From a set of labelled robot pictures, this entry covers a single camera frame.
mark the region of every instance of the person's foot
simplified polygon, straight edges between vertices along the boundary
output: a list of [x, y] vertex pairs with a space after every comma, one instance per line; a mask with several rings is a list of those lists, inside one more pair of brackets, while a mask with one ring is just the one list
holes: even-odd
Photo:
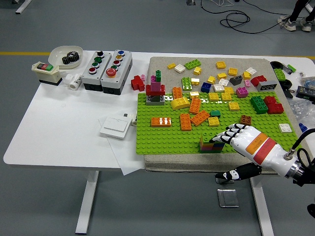
[[312, 29], [313, 21], [306, 21], [306, 17], [303, 17], [300, 21], [302, 30], [305, 32], [310, 32]]
[[279, 17], [278, 24], [281, 25], [281, 28], [284, 27], [288, 31], [296, 30], [296, 21], [291, 22], [290, 15]]

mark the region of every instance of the red button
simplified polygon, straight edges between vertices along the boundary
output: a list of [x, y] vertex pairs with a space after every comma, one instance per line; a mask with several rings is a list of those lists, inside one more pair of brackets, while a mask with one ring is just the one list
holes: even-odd
[[106, 70], [106, 74], [109, 76], [109, 77], [113, 77], [116, 75], [116, 72], [117, 70], [115, 70], [114, 68], [109, 68]]

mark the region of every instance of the white lego brick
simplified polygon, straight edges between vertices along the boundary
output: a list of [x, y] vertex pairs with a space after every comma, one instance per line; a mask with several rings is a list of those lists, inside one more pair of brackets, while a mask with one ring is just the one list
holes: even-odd
[[213, 85], [215, 92], [224, 92], [224, 87], [223, 85]]
[[127, 130], [131, 122], [132, 122], [131, 117], [123, 116], [107, 117], [100, 130], [100, 133], [103, 135], [123, 139], [127, 133]]
[[279, 124], [279, 129], [281, 133], [290, 133], [292, 129], [289, 124]]
[[183, 71], [186, 70], [186, 68], [185, 68], [184, 66], [178, 64], [178, 65], [174, 68], [174, 70], [176, 70], [178, 73], [182, 73]]
[[253, 75], [254, 73], [256, 73], [257, 71], [255, 70], [255, 69], [253, 69], [253, 68], [248, 68], [247, 70], [246, 70], [248, 73], [250, 73], [251, 75]]
[[220, 80], [219, 80], [219, 84], [220, 84], [220, 85], [223, 85], [223, 86], [227, 86], [228, 80], [226, 80], [226, 79], [220, 79]]

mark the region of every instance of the green lego baseplate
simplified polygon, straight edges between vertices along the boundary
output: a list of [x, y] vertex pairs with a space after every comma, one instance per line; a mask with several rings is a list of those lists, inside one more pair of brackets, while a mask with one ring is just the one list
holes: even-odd
[[[189, 93], [183, 93], [183, 96], [191, 101]], [[146, 94], [138, 94], [138, 110], [137, 110], [137, 154], [193, 154], [199, 153], [198, 144], [202, 133], [208, 133], [208, 137], [214, 137], [218, 133], [225, 131], [226, 127], [239, 123], [241, 115], [252, 117], [252, 126], [265, 133], [285, 150], [289, 150], [297, 140], [297, 136], [293, 127], [285, 113], [269, 115], [267, 113], [258, 115], [251, 105], [253, 96], [274, 96], [279, 103], [279, 99], [275, 92], [250, 92], [245, 98], [238, 98], [236, 94], [232, 94], [232, 102], [238, 102], [239, 111], [230, 111], [228, 102], [209, 101], [208, 93], [199, 92], [199, 98], [202, 100], [200, 111], [205, 110], [220, 111], [220, 126], [210, 127], [208, 121], [203, 122], [199, 126], [192, 124], [192, 131], [181, 131], [180, 114], [189, 113], [189, 107], [173, 110], [170, 102], [173, 100], [172, 94], [165, 95], [164, 106], [147, 106]], [[151, 127], [152, 117], [170, 117], [172, 126], [169, 128]], [[281, 133], [279, 130], [280, 123], [288, 123], [293, 132]], [[230, 145], [225, 145], [221, 153], [232, 153], [235, 150]]]

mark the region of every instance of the white table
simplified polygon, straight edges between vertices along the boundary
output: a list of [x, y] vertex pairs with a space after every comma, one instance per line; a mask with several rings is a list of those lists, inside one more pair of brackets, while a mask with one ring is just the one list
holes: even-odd
[[[81, 64], [69, 73], [83, 73], [93, 53], [94, 51], [84, 51]], [[13, 166], [87, 170], [88, 181], [76, 229], [78, 234], [87, 232], [98, 171], [119, 168], [108, 141], [99, 134], [98, 119], [110, 113], [124, 113], [125, 110], [130, 109], [136, 111], [138, 92], [132, 90], [130, 80], [134, 75], [147, 74], [150, 58], [159, 56], [264, 58], [291, 64], [297, 71], [303, 71], [309, 76], [315, 74], [315, 65], [307, 58], [132, 53], [133, 66], [125, 88], [119, 96], [85, 90], [83, 85], [78, 91], [72, 91], [62, 83], [57, 87], [41, 84], [3, 159], [6, 164]], [[297, 88], [299, 82], [295, 79], [296, 73], [286, 77], [292, 81], [292, 89]], [[310, 148], [314, 155], [315, 147]], [[263, 195], [259, 181], [253, 179], [252, 186], [254, 190], [256, 188], [260, 192], [260, 196]], [[260, 222], [264, 222], [261, 225], [262, 232], [270, 234], [272, 228], [264, 198], [255, 199], [258, 212], [263, 213], [261, 216], [258, 213]]]

